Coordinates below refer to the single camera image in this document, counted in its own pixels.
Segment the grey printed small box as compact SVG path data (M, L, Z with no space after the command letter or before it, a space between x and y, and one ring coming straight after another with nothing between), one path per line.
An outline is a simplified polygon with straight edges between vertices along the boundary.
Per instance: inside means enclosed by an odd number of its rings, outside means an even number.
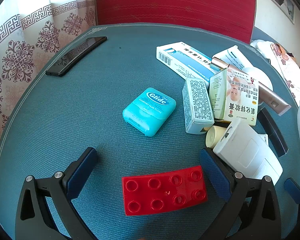
M206 133L215 120L204 80L186 78L182 95L186 133Z

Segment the rose gold cosmetic tube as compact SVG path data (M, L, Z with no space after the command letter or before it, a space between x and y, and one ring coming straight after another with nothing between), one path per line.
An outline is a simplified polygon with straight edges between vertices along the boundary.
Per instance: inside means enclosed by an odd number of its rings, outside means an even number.
M217 57L212 58L211 64L215 65L220 69L230 68L245 73L242 70L235 67L234 65L228 64ZM279 116L282 116L291 108L290 104L288 104L285 100L283 100L283 98L278 96L263 83L259 83L259 99L265 104L267 104Z

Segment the white round cap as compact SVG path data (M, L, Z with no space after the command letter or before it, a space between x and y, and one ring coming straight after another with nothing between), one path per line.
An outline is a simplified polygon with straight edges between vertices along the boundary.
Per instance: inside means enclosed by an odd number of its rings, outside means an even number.
M243 72L256 78L259 82L263 83L266 87L273 91L273 85L271 83L271 80L265 72L256 67L245 67L242 70Z

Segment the red toy brick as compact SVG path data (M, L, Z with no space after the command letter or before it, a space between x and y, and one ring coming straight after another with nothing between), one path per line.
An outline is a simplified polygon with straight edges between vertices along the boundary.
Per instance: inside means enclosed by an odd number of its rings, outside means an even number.
M172 212L207 202L202 167L122 177L127 216Z

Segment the black rectangular case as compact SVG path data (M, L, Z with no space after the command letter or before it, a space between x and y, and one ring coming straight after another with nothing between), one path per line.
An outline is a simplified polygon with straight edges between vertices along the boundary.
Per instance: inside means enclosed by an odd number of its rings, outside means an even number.
M281 157L285 155L289 150L288 145L276 122L265 107L260 109L257 119L267 133L268 138L274 146L277 156Z

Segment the white cream tube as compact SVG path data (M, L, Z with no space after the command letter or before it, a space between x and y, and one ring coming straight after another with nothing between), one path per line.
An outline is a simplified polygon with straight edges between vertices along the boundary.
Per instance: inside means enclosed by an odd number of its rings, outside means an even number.
M206 134L206 147L247 178L269 176L274 184L283 168L265 140L241 120L234 120L227 128L212 126Z

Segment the patterned curtain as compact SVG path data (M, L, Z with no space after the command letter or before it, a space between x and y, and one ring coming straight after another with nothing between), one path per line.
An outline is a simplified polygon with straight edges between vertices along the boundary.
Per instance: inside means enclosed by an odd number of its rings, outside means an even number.
M0 137L45 64L96 23L95 0L3 0L0 5Z

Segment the green baby ointment box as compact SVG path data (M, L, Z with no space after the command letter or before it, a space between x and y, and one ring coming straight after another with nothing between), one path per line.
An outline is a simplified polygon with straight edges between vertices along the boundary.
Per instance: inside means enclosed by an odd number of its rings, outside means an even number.
M210 78L209 98L216 120L240 119L255 126L258 94L258 80L239 70L227 68Z

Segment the teal dental floss box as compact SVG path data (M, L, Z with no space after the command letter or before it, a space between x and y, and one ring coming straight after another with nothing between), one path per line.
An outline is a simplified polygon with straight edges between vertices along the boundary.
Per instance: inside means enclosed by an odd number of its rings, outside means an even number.
M173 113L176 101L170 96L147 88L122 112L125 122L131 124L147 137L154 136Z

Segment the white sachet packet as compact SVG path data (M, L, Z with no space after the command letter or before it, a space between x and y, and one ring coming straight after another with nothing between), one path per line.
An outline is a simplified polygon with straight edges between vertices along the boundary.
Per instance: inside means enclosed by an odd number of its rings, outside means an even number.
M213 57L216 57L228 64L232 64L240 70L243 70L244 68L253 68L251 62L238 49L237 45L218 52L217 54L213 55Z

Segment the black smartphone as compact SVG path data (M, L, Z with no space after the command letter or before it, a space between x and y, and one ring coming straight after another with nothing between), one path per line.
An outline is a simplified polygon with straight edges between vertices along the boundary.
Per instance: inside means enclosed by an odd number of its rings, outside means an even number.
M85 55L106 42L107 39L106 36L87 38L84 42L81 42L78 46L53 63L52 66L46 70L45 74L57 77L64 76L76 63L85 57Z

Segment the floral quilt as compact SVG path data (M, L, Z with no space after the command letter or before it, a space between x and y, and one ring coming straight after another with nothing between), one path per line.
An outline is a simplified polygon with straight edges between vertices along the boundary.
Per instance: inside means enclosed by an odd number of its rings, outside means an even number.
M296 104L300 106L300 68L278 43L254 40L250 43L274 67L286 82Z

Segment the teal table mat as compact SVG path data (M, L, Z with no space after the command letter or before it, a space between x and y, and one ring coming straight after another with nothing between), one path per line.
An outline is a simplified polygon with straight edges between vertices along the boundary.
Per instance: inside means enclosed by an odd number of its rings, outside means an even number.
M207 56L236 40L171 25L110 25L107 41L63 77L41 72L10 116L0 141L0 224L10 237L25 178L64 171L93 147L98 162L73 205L99 239L198 239L224 202L207 184L208 200L153 216L125 215L121 179L199 164L203 135L185 131L184 80L156 58L156 48L185 42ZM146 88L177 106L153 137L127 124L122 111Z

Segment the blue white medicine box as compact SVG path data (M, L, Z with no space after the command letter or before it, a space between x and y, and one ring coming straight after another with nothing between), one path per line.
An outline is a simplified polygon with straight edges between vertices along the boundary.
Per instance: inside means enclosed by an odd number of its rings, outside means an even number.
M183 79L199 78L207 84L220 71L218 67L210 66L211 58L184 42L158 46L156 58Z

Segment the red upholstered headboard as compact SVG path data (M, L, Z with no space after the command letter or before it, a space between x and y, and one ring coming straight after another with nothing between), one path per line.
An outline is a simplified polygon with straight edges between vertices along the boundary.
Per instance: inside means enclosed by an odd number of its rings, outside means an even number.
M96 0L101 25L167 23L200 28L249 43L256 0Z

